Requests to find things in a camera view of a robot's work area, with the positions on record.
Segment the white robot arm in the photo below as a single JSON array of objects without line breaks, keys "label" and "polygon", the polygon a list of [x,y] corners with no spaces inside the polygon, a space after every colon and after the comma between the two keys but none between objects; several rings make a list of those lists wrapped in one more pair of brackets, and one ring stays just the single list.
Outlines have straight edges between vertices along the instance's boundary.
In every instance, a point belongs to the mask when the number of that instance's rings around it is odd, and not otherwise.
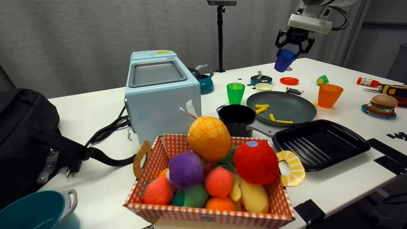
[{"label": "white robot arm", "polygon": [[[275,40],[278,56],[289,54],[298,58],[308,54],[316,40],[312,33],[328,35],[330,32],[344,31],[349,26],[349,17],[345,9],[358,0],[299,0],[297,11],[289,17],[288,28],[280,31]],[[332,12],[339,13],[344,22],[335,26],[330,19]]]}]

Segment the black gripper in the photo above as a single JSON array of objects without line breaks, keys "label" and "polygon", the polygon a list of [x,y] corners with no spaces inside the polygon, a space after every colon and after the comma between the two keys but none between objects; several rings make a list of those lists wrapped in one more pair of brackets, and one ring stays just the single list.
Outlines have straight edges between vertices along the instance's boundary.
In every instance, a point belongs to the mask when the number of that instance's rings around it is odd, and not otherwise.
[{"label": "black gripper", "polygon": [[298,56],[304,56],[309,54],[314,42],[316,40],[309,36],[308,31],[290,27],[288,31],[278,33],[275,46],[278,47],[278,53],[280,53],[288,45],[294,45],[298,47]]}]

